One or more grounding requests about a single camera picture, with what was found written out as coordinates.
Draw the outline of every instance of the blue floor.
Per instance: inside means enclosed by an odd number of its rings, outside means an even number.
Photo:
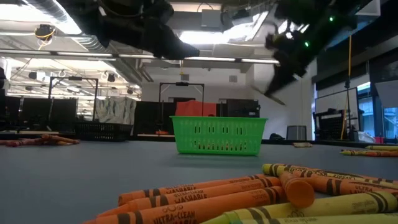
[[[263,163],[398,180],[398,159],[342,156],[341,149],[262,145],[257,157],[241,157],[179,155],[174,142],[0,146],[0,223],[81,223],[117,207],[121,193],[260,174]]]

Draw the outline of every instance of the black metal frame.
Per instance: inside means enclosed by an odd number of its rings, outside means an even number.
[[[201,116],[203,116],[203,109],[205,107],[205,84],[199,84],[199,83],[159,83],[159,104],[161,101],[161,96],[162,96],[162,85],[175,85],[175,86],[190,86],[190,85],[196,85],[196,86],[201,86],[203,91],[201,93]]]
[[[95,81],[95,94],[94,94],[94,108],[93,108],[93,121],[95,120],[95,109],[96,109],[96,101],[98,94],[98,79],[97,78],[83,78],[83,77],[50,77],[50,85],[49,85],[49,99],[51,99],[52,88],[57,86],[57,83],[53,86],[52,80],[71,80],[71,81],[82,81],[82,80],[94,80]]]

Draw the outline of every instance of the fluorescent light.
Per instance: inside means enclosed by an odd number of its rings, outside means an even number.
[[[226,44],[229,38],[220,32],[184,31],[180,40],[187,44]]]
[[[371,82],[363,83],[362,85],[357,86],[358,91],[365,90],[371,87]]]
[[[212,62],[234,62],[235,58],[219,58],[219,57],[188,57],[186,60],[208,60]]]
[[[268,16],[268,12],[263,12],[260,15],[259,19],[257,20],[256,24],[254,25],[253,29],[250,31],[249,35],[246,36],[245,41],[249,41],[254,38],[254,36],[259,31],[260,27],[262,26],[262,23],[264,22],[264,20],[266,19],[267,16]]]
[[[67,90],[73,91],[75,93],[79,93],[80,89],[76,88],[76,87],[67,87]]]
[[[244,63],[264,63],[264,64],[279,64],[277,60],[274,59],[242,59]]]
[[[48,94],[33,94],[33,93],[7,93],[8,96],[38,96],[38,97],[48,97]],[[94,96],[85,95],[68,95],[68,94],[51,94],[51,97],[57,98],[79,98],[84,100],[94,100]],[[105,96],[97,96],[98,100],[105,100]]]
[[[221,10],[221,4],[211,3],[211,7],[196,2],[170,2],[175,12],[201,12],[203,9]]]
[[[102,53],[58,52],[58,54],[67,55],[67,56],[112,57],[112,54],[102,54]]]
[[[155,59],[153,55],[137,55],[137,54],[119,54],[119,57],[131,57],[131,58],[142,58],[142,59]]]
[[[300,32],[304,33],[309,27],[310,27],[310,24],[307,24],[303,29],[300,30]]]
[[[39,54],[39,55],[50,55],[51,53],[48,51],[41,51],[41,50],[8,50],[8,49],[1,49],[0,53],[3,54]]]
[[[116,58],[96,58],[96,57],[90,57],[87,58],[87,60],[102,60],[102,61],[116,61]]]

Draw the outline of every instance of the pipe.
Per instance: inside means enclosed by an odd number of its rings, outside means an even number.
[[[41,13],[49,16],[55,26],[60,29],[62,32],[66,34],[81,34],[82,31],[76,22],[69,16],[66,10],[55,0],[23,0],[29,7],[39,10]],[[101,43],[98,41],[96,37],[87,37],[87,38],[74,38],[74,41],[79,43],[89,52],[95,53],[103,53],[109,52],[106,50]],[[105,62],[113,66],[116,70],[119,70],[119,74],[123,76],[123,78],[132,83],[141,84],[142,78],[139,74],[134,71],[126,68],[120,62],[121,59],[117,59],[114,62]]]

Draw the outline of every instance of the crayon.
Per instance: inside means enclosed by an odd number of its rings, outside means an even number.
[[[173,194],[173,193],[177,193],[177,192],[184,192],[184,191],[196,190],[196,189],[204,189],[207,187],[215,187],[215,186],[220,186],[220,185],[224,185],[224,184],[232,184],[232,183],[244,182],[244,181],[260,179],[260,178],[265,178],[265,176],[262,174],[257,174],[257,175],[250,175],[250,176],[232,178],[232,179],[227,179],[227,180],[212,180],[212,181],[208,181],[208,182],[201,182],[201,183],[195,183],[195,184],[177,185],[174,187],[162,187],[159,189],[136,190],[133,192],[121,194],[119,196],[119,206],[124,205],[128,201],[131,201],[134,199],[139,199],[139,198],[160,196],[160,195],[165,195],[165,194]]]
[[[366,146],[365,149],[381,151],[398,151],[398,146]]]
[[[306,208],[315,200],[315,191],[305,180],[301,180],[290,172],[283,172],[280,182],[285,190],[287,200],[297,208]]]
[[[6,146],[10,147],[18,147],[18,146],[37,146],[37,145],[42,145],[44,143],[44,140],[41,138],[37,139],[23,139],[23,140],[18,140],[18,141],[9,141]]]
[[[299,170],[299,171],[304,171],[304,170],[310,170],[312,172],[315,172],[317,175],[322,175],[326,177],[334,177],[337,179],[351,179],[351,180],[359,180],[359,181],[365,181],[369,182],[370,180],[375,180],[379,182],[380,184],[394,184],[398,185],[398,181],[396,180],[388,180],[388,179],[382,179],[382,178],[377,178],[377,177],[368,177],[365,175],[357,175],[357,174],[347,174],[347,173],[342,173],[342,172],[334,172],[334,171],[328,171],[328,170],[321,170],[321,169],[312,169],[308,167],[300,167],[300,166],[293,166],[293,165],[285,165],[285,164],[264,164],[262,167],[263,173],[271,176],[276,176],[276,170],[279,166],[286,166],[288,168],[291,168],[293,170]]]
[[[355,151],[342,150],[340,154],[345,156],[373,156],[373,157],[398,157],[398,151]]]
[[[196,224],[234,209],[270,205],[285,200],[282,187],[268,187],[192,202],[98,217],[92,224]]]
[[[347,195],[358,194],[365,192],[385,191],[398,198],[398,189],[379,184],[372,184],[368,182],[356,180],[336,180],[328,177],[313,176],[306,178],[307,182],[312,187],[321,193],[328,195]]]
[[[202,224],[229,224],[240,220],[270,218],[322,217],[332,215],[358,215],[394,212],[397,199],[388,192],[370,192],[315,199],[307,208],[296,208],[291,203],[245,208],[225,212]]]
[[[18,141],[18,140],[0,140],[0,146],[5,146],[5,145],[9,144],[10,142],[14,142],[14,141]]]
[[[60,136],[53,136],[50,134],[43,134],[42,135],[42,139],[46,140],[46,141],[63,141],[63,142],[67,142],[67,143],[72,143],[72,144],[79,144],[79,140],[74,140],[74,139],[68,139],[68,138],[63,138]]]
[[[271,218],[267,220],[241,220],[231,224],[396,224],[398,213],[372,215],[338,215],[327,217]]]
[[[205,189],[189,190],[186,192],[179,192],[174,194],[160,195],[149,198],[139,198],[127,202],[118,208],[108,210],[97,217],[107,215],[117,215],[125,212],[135,212],[154,207],[161,207],[164,205],[173,205],[177,203],[190,202],[194,200],[201,200],[205,198],[212,198],[222,195],[228,195],[248,190],[263,189],[266,187],[280,186],[280,181],[277,177],[267,177],[264,179],[249,180],[245,182],[238,182],[233,184],[220,185],[216,187],[208,187]]]

